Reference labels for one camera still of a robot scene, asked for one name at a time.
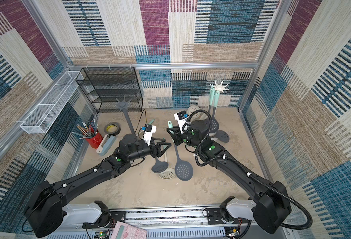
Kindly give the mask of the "white skimmer front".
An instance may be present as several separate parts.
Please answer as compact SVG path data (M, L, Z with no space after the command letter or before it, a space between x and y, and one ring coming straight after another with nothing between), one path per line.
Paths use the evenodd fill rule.
M167 153L164 154L164 161L161 163L161 172L159 176L161 179L170 180L175 177L175 170L171 168L168 164Z

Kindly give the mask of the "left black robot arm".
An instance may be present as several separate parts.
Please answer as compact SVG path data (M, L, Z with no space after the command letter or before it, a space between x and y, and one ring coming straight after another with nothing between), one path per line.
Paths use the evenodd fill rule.
M38 238L53 233L67 215L63 207L74 198L105 181L114 179L131 167L131 162L146 156L161 157L171 147L164 139L153 138L146 143L133 134L125 135L113 154L98 165L71 178L36 186L24 211L26 222Z

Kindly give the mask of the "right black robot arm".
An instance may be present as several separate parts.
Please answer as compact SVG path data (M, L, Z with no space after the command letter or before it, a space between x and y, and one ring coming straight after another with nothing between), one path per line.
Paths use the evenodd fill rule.
M184 143L194 147L200 165L210 165L222 171L250 196L254 204L248 207L244 206L243 200L234 197L225 200L221 210L225 221L234 218L254 220L269 234L274 234L279 227L290 227L284 224L292 211L292 199L286 187L279 181L272 183L240 163L224 146L210 138L208 126L203 121L193 121L186 130L169 122L167 132L176 146Z

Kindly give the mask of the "grey utensil rack stand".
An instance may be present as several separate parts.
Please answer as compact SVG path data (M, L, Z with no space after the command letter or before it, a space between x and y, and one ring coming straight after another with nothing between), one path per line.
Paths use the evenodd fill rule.
M122 100L119 100L118 98L116 100L117 100L117 108L124 113L126 122L127 122L128 126L129 126L129 129L130 129L131 133L132 134L136 134L135 133L135 129L133 127L133 124L131 122L131 119L129 117L129 113L128 113L128 106L129 106L129 103L131 102L131 99L129 99L127 101L126 97L124 96Z

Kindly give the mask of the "grey skimmer by white stand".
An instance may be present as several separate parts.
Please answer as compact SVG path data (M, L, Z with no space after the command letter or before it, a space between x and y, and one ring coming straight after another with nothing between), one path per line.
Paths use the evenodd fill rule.
M217 133L213 136L213 138L223 142L228 143L230 141L230 136L223 130L218 130Z

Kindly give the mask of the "white utensil rack stand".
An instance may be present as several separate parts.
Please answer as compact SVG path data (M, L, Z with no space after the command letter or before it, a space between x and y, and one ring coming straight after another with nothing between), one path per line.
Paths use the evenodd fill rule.
M226 87L228 87L229 84L226 84L225 86L223 86L223 82L221 82L220 84L217 84L217 82L215 81L214 82L214 87L215 87L215 90L218 90L220 91L220 93L224 93L224 91L227 91L228 89Z

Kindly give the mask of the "black tape roll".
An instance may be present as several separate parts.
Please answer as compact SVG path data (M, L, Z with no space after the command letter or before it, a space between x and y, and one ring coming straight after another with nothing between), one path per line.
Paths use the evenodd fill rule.
M121 126L118 122L110 122L104 127L106 134L117 136L121 132Z

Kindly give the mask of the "red pencil cup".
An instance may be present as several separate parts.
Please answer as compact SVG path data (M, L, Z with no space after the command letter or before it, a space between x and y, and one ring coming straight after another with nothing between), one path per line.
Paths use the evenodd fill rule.
M94 149L97 149L100 146L103 137L98 131L98 125L95 119L91 120L89 123L83 122L82 126L77 125L76 127L80 131L80 133L72 131L71 133L73 135L75 135L79 139L86 140L89 143L89 145Z

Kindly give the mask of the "pink calculator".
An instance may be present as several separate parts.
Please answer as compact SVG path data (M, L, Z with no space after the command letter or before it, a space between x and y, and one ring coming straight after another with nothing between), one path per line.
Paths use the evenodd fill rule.
M117 222L110 239L146 239L147 231L126 223Z

